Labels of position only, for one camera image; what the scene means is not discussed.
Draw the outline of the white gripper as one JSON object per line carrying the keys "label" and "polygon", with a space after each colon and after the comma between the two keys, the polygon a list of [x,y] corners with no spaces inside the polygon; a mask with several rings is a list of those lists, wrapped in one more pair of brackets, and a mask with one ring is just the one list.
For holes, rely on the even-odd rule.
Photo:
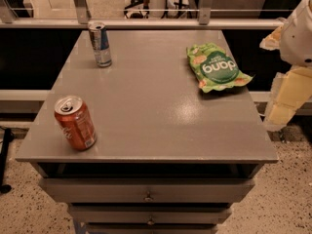
{"label": "white gripper", "polygon": [[311,0],[301,0],[283,28],[279,26],[263,38],[259,47],[268,51],[280,49],[281,59],[292,65],[286,74],[276,74],[265,108],[265,129],[278,132],[287,126],[296,111],[312,97]]}

